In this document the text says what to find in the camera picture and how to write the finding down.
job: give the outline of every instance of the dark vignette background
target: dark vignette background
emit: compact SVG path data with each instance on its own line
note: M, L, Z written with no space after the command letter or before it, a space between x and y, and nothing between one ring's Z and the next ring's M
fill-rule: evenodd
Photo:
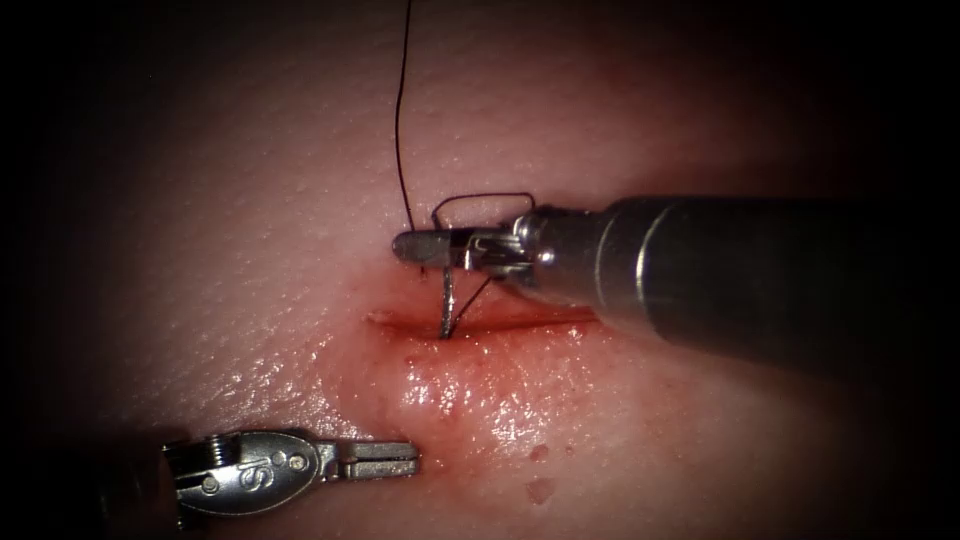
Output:
M57 365L70 361L62 353L69 346L58 342L69 337L52 335L51 329L60 327L52 322L59 317L57 306L81 296L71 279L82 271L76 262L98 256L97 246L80 241L82 232L96 226L98 208L110 204L115 182L124 181L108 174L111 163L125 159L109 153L111 137L134 134L149 141L149 125L124 112L125 100L145 90L143 83L129 84L129 75L149 64L182 77L180 88L189 92L192 51L224 39L234 21L270 24L286 10L327 10L310 2L282 3L283 8L277 3L199 4L90 2L12 8L7 13L5 86L12 117L7 145L13 174L6 191L14 220L13 250L7 257L14 292L13 347L5 363L14 390L9 408L14 428L8 437L26 441L5 445L14 458L8 463L22 463L31 455L24 454L28 450L48 455L54 444L59 449L76 443L46 440L44 434L56 429L36 422L56 410L58 392L68 384L57 378ZM543 2L543 8L553 4ZM952 229L944 226L950 217L945 201L955 173L940 164L949 157L944 148L952 105L941 83L955 60L948 61L953 60L945 46L949 33L940 28L944 13L919 4L819 1L669 3L669 8L642 9L631 4L608 2L596 9L615 11L622 24L661 18L691 39L730 47L758 69L782 70L814 86L829 86L838 96L832 104L838 132L851 139L851 152L837 156L834 164L850 172L848 191L898 198L905 215L922 215L940 227L918 239L910 247L912 254L894 249L892 256L935 253L950 264L949 251L956 242L942 237ZM427 23L416 17L413 21ZM943 304L939 307L949 315L948 293L933 285L948 282L938 281L933 273L930 281L929 296L909 308L932 313ZM89 306L91 317L96 307ZM919 332L916 343L918 357L931 358L931 363L905 366L904 378L897 382L900 398L878 411L915 445L901 468L890 471L890 488L861 510L884 524L890 536L924 536L957 527L951 523L950 504L957 476L952 445L956 421L951 415L956 405L948 377L950 355L941 350L949 338L933 332L933 325L929 330ZM18 438L21 434L27 438ZM28 461L31 465L20 468L24 478L17 478L27 482L21 486L42 488L37 491L54 497L49 503L54 508L69 506L70 490L49 484L54 479L64 482L67 466L32 456ZM83 482L82 475L70 482ZM38 517L64 513L24 498Z

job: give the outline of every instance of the skin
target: skin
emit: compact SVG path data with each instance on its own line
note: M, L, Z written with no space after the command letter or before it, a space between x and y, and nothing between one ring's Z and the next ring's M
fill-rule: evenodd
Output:
M295 426L423 453L416 477L321 486L214 537L871 530L899 447L856 389L499 288L455 339L432 337L440 276L390 252L409 228L404 9L160 11L140 49L99 53L120 67L68 92L44 197L75 225L46 255L70 269L47 270L60 294L35 299L64 338L38 343L57 396L36 404L39 435ZM661 15L416 2L400 125L416 226L471 192L601 209L862 188L841 179L872 140L853 136L846 87L818 82L832 73ZM516 210L501 202L447 217ZM457 275L461 304L477 283Z

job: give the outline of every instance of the black suture thread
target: black suture thread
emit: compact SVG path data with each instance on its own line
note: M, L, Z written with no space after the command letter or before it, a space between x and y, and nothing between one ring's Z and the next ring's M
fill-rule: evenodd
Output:
M403 101L403 83L407 76L407 43L410 39L410 11L413 0L407 0L407 15L403 25L403 54L400 57L400 88L397 90L397 107L393 114L393 143L397 155L397 176L400 178L400 193L403 194L403 207L407 210L410 230L416 230L413 224L413 211L410 210L410 197L407 195L407 183L403 179L403 165L400 163L400 104Z
M467 308L470 307L471 304L473 304L473 301L476 300L478 296L480 296L480 293L482 293L483 290L487 288L487 285L489 285L491 281L493 281L492 277L488 277L487 279L485 279L483 283L480 284L480 287L478 287L477 290L473 293L473 295L470 296L470 298L467 300L467 303L464 304L462 308L460 308L460 312L457 313L457 316L453 318L453 322L450 323L449 335L451 336L453 335L454 330L457 329L457 325L460 324L460 318L463 317L463 312L465 312Z
M440 201L440 204L434 207L433 212L430 212L430 220L433 221L433 227L438 231L443 228L443 225L440 223L440 216L438 215L438 212L440 212L440 209L443 208L445 204L453 201L459 201L461 199L478 199L480 197L524 197L530 201L531 210L537 207L537 200L533 197L532 193L527 191L502 191L493 193L469 193L467 195L454 195Z
M524 197L530 201L531 210L537 207L537 200L533 197L532 193L529 193L527 191L470 193L467 195L454 195L452 197L447 197L446 199L440 201L440 204L438 204L433 209L433 212L430 212L430 220L433 221L434 228L438 231L443 229L443 223L440 222L440 215L439 215L440 209L443 207L443 205L453 201L462 200L462 199L475 199L480 197ZM480 287L478 287L477 290L474 291L472 295L470 295L470 298L467 300L467 302L463 305L462 308L460 308L460 311L457 313L457 316L453 317L452 319L451 319L451 313L447 309L448 306L451 305L450 301L453 296L453 273L449 266L444 267L443 278L444 278L443 313L441 314L441 318L440 318L440 339L450 339L451 337L453 337L453 332L454 330L457 329L457 323L460 322L460 319L463 317L463 314L467 311L467 308L469 308L473 304L473 302L477 299L477 297L480 296L480 293L482 293L483 290L487 288L487 285L489 285L490 282L493 281L493 278L488 277L483 283L481 283Z

